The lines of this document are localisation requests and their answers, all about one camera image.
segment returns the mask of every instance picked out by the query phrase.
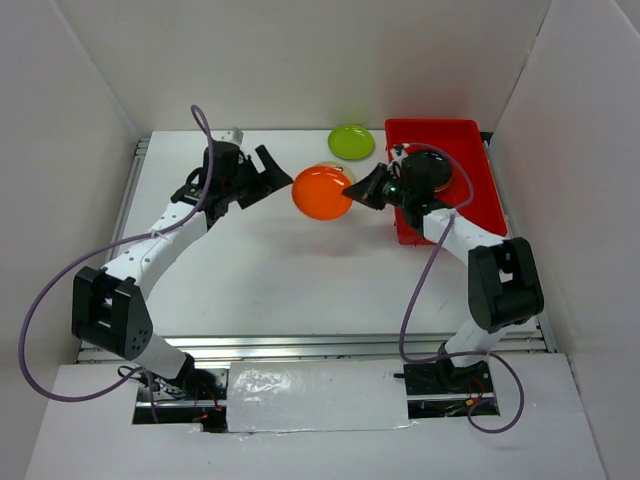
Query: white box enclosure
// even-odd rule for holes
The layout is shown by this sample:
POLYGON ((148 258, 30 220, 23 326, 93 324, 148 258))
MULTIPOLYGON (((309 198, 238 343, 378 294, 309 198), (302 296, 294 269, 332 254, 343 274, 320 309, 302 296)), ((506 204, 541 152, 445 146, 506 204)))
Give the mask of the white box enclosure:
MULTIPOLYGON (((7 222, 2 229, 2 478, 195 478, 203 472, 221 478, 636 476, 636 2, 9 3, 0 7, 0 208, 7 222), (136 385, 76 405, 47 404, 32 392, 15 355, 31 300, 64 264, 108 241, 125 190, 128 203, 118 234, 136 233, 157 218, 180 186, 174 177, 183 170, 186 176, 201 162, 204 137, 184 132, 196 129, 189 116, 192 103, 203 108, 213 129, 247 130, 249 143, 265 143, 276 160, 280 154, 294 170, 328 159, 323 131, 343 123, 374 131, 378 150, 370 162, 384 160, 381 130, 387 118, 470 118, 482 131, 494 132, 488 148, 491 168, 513 233, 533 246, 546 297, 540 322, 547 342, 558 351, 508 354, 530 402, 523 417, 526 428, 487 437, 470 430, 464 418, 447 418, 393 431, 274 435, 265 421, 267 427, 253 435, 211 435, 190 425, 131 425, 136 385), (132 164, 136 144, 149 137, 132 164), (195 158, 193 152, 199 152, 195 158), (162 192, 166 200, 158 204, 162 192), (458 447, 447 450, 447 444, 458 447), (110 462, 105 451, 117 461, 110 462)), ((358 168, 358 175, 370 170, 364 164, 358 168)), ((289 208, 286 195, 274 197, 273 205, 289 208)), ((404 279, 379 293, 384 308, 371 323, 354 315, 345 324, 333 315, 337 309, 323 321, 322 302, 314 300, 302 318, 306 300, 299 292, 292 294, 291 309, 272 306, 272 323, 268 318, 260 319, 259 328, 238 323, 234 309, 257 316, 244 297, 233 297, 239 274, 227 284, 216 280, 225 292, 219 305, 194 297, 194 292, 206 293, 203 273, 193 277, 197 285, 180 290, 176 284, 198 263, 207 265, 212 276, 216 266, 231 269, 232 257, 219 259, 220 250, 242 232, 248 236, 237 245, 250 245, 251 235, 264 237, 269 228, 261 221, 265 208, 253 214, 247 210, 245 220, 236 223, 235 215, 245 212, 232 209, 210 233, 216 237, 187 252, 183 266, 160 280, 160 297, 150 298, 150 310, 162 317, 156 329, 160 335, 186 342, 215 335, 397 333, 408 295, 402 296, 404 279), (176 302, 189 306, 184 321, 172 320, 182 310, 168 299, 176 291, 181 292, 176 302), (222 308, 218 328, 216 307, 222 308)), ((287 231, 291 223, 285 213, 278 228, 287 231)), ((373 223, 372 217, 358 218, 371 236, 386 222, 386 217, 373 223)), ((391 261, 391 237, 369 239, 366 251, 345 255, 329 245, 335 238, 360 241, 357 235, 349 237, 348 225, 329 225, 324 236, 316 226, 303 230, 296 230, 298 263, 286 264, 282 252, 273 255, 292 278, 317 267, 324 294, 335 293, 329 288, 329 266, 340 255, 352 267, 345 284, 357 280, 359 261, 391 261), (316 240, 304 243, 305 238, 316 240)), ((258 256, 269 255, 278 232, 272 233, 271 243, 267 239, 254 256, 247 255, 242 272, 253 271, 250 263, 258 256)), ((407 265, 408 278, 418 275, 426 257, 420 250, 402 255, 393 274, 401 275, 404 267, 398 265, 407 265)), ((265 268, 275 262, 269 258, 265 268)), ((438 260, 428 287, 433 290, 424 293, 414 333, 447 338, 461 323, 464 299, 456 298, 464 292, 464 269, 454 260, 438 260), (450 302, 442 297, 445 290, 450 302), (438 313, 436 300, 442 298, 449 306, 438 313)), ((374 270, 362 270, 367 285, 374 270)), ((280 279, 273 283, 287 285, 280 279)), ((80 394, 107 385, 115 372, 112 363, 73 365, 77 343, 69 332, 70 284, 68 279, 56 287, 38 313, 28 352, 33 373, 45 387, 55 382, 60 393, 80 394)), ((358 298, 352 305, 366 303, 367 288, 360 287, 353 289, 358 298)), ((259 293, 258 282, 249 282, 249 288, 259 293)), ((523 327, 520 335, 534 331, 535 325, 523 327)), ((500 413, 508 417, 515 387, 494 367, 500 413)), ((342 400, 351 405, 353 398, 342 400)), ((314 408, 325 421, 317 411, 321 403, 314 408)), ((501 424, 500 418, 487 421, 501 424)))

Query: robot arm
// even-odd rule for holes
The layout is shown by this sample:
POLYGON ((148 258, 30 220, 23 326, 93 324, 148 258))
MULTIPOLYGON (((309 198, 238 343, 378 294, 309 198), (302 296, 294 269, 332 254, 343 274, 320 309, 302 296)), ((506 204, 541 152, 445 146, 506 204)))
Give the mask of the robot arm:
MULTIPOLYGON (((443 345, 439 353, 488 351, 508 333, 540 313, 544 298, 531 246, 523 238, 505 239, 459 215, 435 197, 435 177, 443 167, 436 152, 434 161, 406 155, 403 147, 392 149, 393 162, 382 163, 343 194, 370 208, 386 205, 402 209, 405 220, 420 236, 436 243, 451 215, 455 220, 443 247, 468 267, 468 301, 471 318, 443 345)), ((451 359, 456 368, 480 362, 481 356, 451 359)))
POLYGON ((204 191, 208 150, 203 167, 194 170, 171 197, 150 237, 130 246, 99 270, 84 267, 73 282, 72 332, 104 350, 136 363, 191 394, 198 383, 214 388, 215 379, 195 369, 194 359, 153 331, 145 301, 156 282, 186 248, 200 239, 237 201, 247 208, 293 182, 264 146, 256 153, 265 170, 258 173, 240 150, 241 132, 230 141, 214 142, 212 179, 204 191), (205 196, 201 210, 184 225, 165 234, 166 227, 185 218, 205 196))
MULTIPOLYGON (((523 238, 494 235, 451 209, 434 210, 424 217, 424 237, 436 243, 451 215, 455 220, 443 247, 468 267, 472 318, 446 342, 442 353, 489 351, 513 325, 542 311, 544 299, 533 253, 523 238)), ((458 368, 481 360, 473 355, 451 359, 458 368)))

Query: red tray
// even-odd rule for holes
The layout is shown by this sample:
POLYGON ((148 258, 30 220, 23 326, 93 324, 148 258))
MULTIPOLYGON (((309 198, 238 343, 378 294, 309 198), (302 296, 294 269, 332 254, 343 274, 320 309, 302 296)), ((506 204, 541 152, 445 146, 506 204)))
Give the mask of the red tray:
MULTIPOLYGON (((502 207, 498 198, 489 162, 476 122, 457 119, 405 119, 392 118, 385 122, 387 148, 401 143, 422 142, 438 147, 453 156, 469 174, 475 190, 473 202, 460 209, 460 213, 476 225, 496 235, 507 234, 502 207)), ((411 147, 409 152, 422 147, 411 147)), ((456 205, 469 197, 464 177, 453 169, 451 185, 436 194, 448 205, 456 205)), ((418 236, 407 225, 402 210, 396 209, 398 241, 402 245, 433 245, 418 236)))

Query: metal frame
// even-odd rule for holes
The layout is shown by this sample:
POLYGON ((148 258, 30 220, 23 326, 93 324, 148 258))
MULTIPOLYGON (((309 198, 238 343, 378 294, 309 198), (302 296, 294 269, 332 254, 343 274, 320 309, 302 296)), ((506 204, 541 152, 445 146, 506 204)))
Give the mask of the metal frame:
MULTIPOLYGON (((437 353, 448 335, 408 335, 410 355, 437 353)), ((232 361, 302 361, 398 356, 397 335, 320 335, 279 337, 175 337, 167 342, 191 354, 200 368, 227 368, 232 361)), ((538 330, 533 334, 512 333, 502 340, 498 352, 542 353, 547 347, 538 330)), ((122 359, 89 344, 78 355, 81 363, 119 363, 122 359)))
MULTIPOLYGON (((124 233, 124 227, 127 224, 127 219, 129 218, 131 204, 133 203, 133 196, 135 194, 136 187, 138 186, 140 172, 142 172, 142 166, 147 156, 147 149, 149 148, 150 141, 150 138, 141 138, 136 145, 129 178, 127 179, 127 185, 124 189, 122 202, 120 203, 120 210, 118 211, 118 217, 116 218, 116 226, 113 230, 113 235, 111 235, 111 242, 120 240, 124 233)), ((107 252, 105 263, 113 260, 116 257, 116 254, 116 249, 109 250, 107 252)))
MULTIPOLYGON (((151 403, 148 399, 148 389, 147 387, 140 386, 138 398, 142 398, 141 400, 136 401, 136 408, 150 408, 151 403)), ((483 398, 493 398, 493 392, 486 392, 482 394, 483 398)), ((446 393, 440 395, 407 395, 407 402, 412 401, 427 401, 427 402, 437 402, 443 400, 467 400, 469 398, 468 393, 446 393)), ((193 408, 193 400, 156 400, 153 402, 154 406, 157 408, 193 408)), ((218 406, 226 407, 226 400, 218 400, 218 406)), ((215 403, 213 400, 198 400, 198 407, 214 407, 215 403)))

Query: white table surface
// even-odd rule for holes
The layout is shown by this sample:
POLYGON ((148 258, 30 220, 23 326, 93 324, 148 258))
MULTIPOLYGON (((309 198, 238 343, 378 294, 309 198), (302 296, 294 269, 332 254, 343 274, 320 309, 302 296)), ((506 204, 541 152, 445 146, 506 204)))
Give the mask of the white table surface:
MULTIPOLYGON (((138 385, 130 382, 91 402, 49 402, 26 478, 604 480, 566 358, 505 358, 522 379, 526 406, 504 434, 474 431, 463 417, 422 419, 399 430, 253 435, 132 425, 138 385)), ((497 428, 512 418, 517 390, 493 359, 490 368, 503 417, 477 421, 497 428)), ((63 366, 54 391, 84 394, 117 378, 114 365, 63 366)), ((368 405, 363 398, 362 408, 368 405)))
MULTIPOLYGON (((216 132, 220 137, 225 132, 216 132)), ((265 144, 289 175, 334 160, 328 131, 247 131, 243 150, 265 144)), ((384 132, 358 178, 386 162, 384 132)), ((201 165, 200 132, 154 132, 124 229, 145 231, 201 165)), ((286 187, 247 210, 233 204, 157 283, 148 301, 165 336, 394 334, 432 247, 401 246, 393 210, 354 204, 344 217, 303 216, 286 187)), ((469 317, 467 272, 444 252, 414 310, 409 332, 455 333, 469 317)), ((518 327, 522 332, 535 324, 518 327)))

